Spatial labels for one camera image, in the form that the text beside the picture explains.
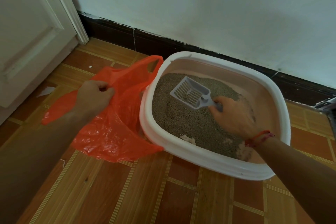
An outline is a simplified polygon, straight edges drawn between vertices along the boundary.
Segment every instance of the red bracelet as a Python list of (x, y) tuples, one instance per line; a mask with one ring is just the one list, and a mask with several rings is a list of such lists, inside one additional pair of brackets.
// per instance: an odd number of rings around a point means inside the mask
[[(258, 143), (255, 142), (255, 139), (257, 139), (259, 136), (265, 135), (265, 134), (267, 134), (267, 135), (264, 136)], [(246, 147), (252, 147), (252, 148), (256, 147), (259, 144), (261, 144), (262, 142), (266, 141), (267, 138), (274, 137), (274, 136), (275, 135), (273, 133), (271, 133), (271, 131), (269, 131), (269, 130), (263, 130), (258, 135), (254, 136), (252, 138), (246, 139), (245, 140), (245, 146)]]

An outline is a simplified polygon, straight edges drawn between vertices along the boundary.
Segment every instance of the hand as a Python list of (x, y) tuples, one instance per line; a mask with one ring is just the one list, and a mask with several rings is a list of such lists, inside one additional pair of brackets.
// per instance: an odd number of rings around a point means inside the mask
[(114, 88), (101, 91), (106, 87), (107, 82), (103, 81), (84, 82), (78, 90), (76, 104), (72, 111), (88, 120), (93, 119), (107, 107), (114, 95)]
[(219, 102), (223, 106), (223, 112), (219, 112), (215, 106), (209, 106), (209, 111), (215, 121), (223, 129), (243, 139), (254, 137), (259, 133), (249, 112), (249, 107), (244, 101), (234, 101), (224, 96), (218, 96), (213, 101)]

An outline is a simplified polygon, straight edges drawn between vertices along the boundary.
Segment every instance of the door frame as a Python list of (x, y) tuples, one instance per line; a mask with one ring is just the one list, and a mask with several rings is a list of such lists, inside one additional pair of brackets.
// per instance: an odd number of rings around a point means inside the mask
[(77, 32), (77, 40), (80, 44), (84, 45), (89, 41), (89, 37), (84, 29), (81, 19), (78, 16), (75, 5), (72, 0), (60, 0), (65, 12), (67, 13), (75, 31)]

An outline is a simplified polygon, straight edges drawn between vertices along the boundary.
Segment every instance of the person's left arm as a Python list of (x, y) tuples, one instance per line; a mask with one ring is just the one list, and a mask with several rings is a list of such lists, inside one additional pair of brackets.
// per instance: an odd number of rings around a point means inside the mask
[(107, 105), (114, 89), (102, 81), (87, 81), (78, 90), (74, 108), (0, 151), (0, 219), (14, 223), (83, 126)]

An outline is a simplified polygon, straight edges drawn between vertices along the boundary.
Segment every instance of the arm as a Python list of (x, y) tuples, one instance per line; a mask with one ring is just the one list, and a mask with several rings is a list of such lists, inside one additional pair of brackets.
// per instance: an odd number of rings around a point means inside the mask
[(77, 133), (108, 105), (114, 90), (99, 90), (106, 86), (107, 82), (85, 82), (70, 112), (1, 149), (1, 222), (16, 221)]
[[(244, 140), (256, 136), (258, 129), (244, 104), (225, 97), (215, 102), (223, 105), (220, 113), (209, 107), (218, 124)], [(316, 223), (334, 223), (336, 218), (336, 171), (309, 158), (275, 137), (261, 142), (256, 138), (254, 149), (279, 177), (302, 208)]]

